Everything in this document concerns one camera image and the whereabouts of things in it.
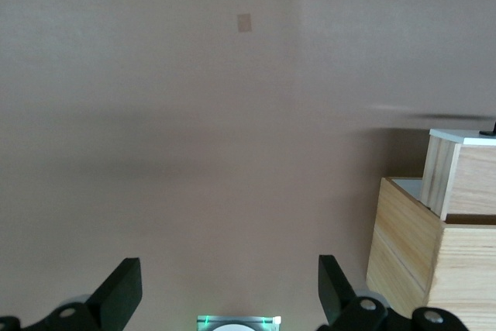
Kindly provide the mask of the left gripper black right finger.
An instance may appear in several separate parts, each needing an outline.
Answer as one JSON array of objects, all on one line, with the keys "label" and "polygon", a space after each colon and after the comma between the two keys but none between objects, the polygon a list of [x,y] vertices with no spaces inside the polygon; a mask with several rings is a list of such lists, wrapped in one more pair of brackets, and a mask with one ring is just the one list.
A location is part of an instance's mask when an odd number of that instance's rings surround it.
[{"label": "left gripper black right finger", "polygon": [[387,309],[358,296],[333,255],[319,256],[318,293],[327,319],[318,331],[384,331]]}]

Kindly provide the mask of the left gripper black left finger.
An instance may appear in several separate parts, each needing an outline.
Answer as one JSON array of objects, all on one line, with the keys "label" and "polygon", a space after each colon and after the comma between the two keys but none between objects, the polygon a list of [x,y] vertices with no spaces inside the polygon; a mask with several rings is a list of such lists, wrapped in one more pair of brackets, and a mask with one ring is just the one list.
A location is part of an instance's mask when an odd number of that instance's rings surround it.
[{"label": "left gripper black left finger", "polygon": [[43,331],[124,331],[143,297],[140,259],[126,258],[85,302],[54,310]]}]

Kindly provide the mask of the light wooden drawer cabinet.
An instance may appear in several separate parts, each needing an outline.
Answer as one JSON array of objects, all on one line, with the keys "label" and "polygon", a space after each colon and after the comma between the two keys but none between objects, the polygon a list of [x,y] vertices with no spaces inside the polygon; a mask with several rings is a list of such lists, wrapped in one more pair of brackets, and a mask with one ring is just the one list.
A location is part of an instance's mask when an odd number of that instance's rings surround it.
[{"label": "light wooden drawer cabinet", "polygon": [[496,331],[496,215],[441,220],[414,196],[419,182],[381,180],[368,288],[404,317],[440,308],[470,331]]}]

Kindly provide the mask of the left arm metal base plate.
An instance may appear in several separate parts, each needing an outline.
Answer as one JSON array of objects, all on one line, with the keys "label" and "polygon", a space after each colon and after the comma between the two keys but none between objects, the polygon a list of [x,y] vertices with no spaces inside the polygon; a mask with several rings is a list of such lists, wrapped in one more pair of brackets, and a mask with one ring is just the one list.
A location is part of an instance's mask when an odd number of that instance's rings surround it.
[{"label": "left arm metal base plate", "polygon": [[199,315],[197,331],[280,331],[282,318],[277,316]]}]

